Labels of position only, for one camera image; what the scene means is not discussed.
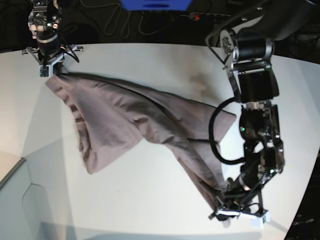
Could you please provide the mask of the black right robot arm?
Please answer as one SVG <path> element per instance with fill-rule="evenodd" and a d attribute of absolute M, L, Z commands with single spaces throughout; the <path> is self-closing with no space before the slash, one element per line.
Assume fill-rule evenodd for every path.
<path fill-rule="evenodd" d="M 62 20 L 60 0 L 32 0 L 32 9 L 28 17 L 28 28 L 36 40 L 38 51 L 42 55 L 40 62 L 46 65 L 60 47 L 59 27 Z"/>

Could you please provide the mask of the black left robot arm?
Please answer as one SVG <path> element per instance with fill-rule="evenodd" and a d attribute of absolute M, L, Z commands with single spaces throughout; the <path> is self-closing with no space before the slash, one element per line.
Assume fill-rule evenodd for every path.
<path fill-rule="evenodd" d="M 246 216 L 265 221 L 262 189 L 285 166 L 284 144 L 280 136 L 279 112 L 272 100 L 279 87 L 271 58 L 275 42 L 300 29 L 318 10 L 317 0 L 255 0 L 228 17 L 211 35 L 218 35 L 233 97 L 222 102 L 209 120 L 208 135 L 214 156 L 225 165 L 240 165 L 236 179 L 217 195 L 211 219 L 225 221 Z M 244 155 L 227 160 L 219 153 L 214 124 L 227 105 L 241 105 L 239 132 Z"/>

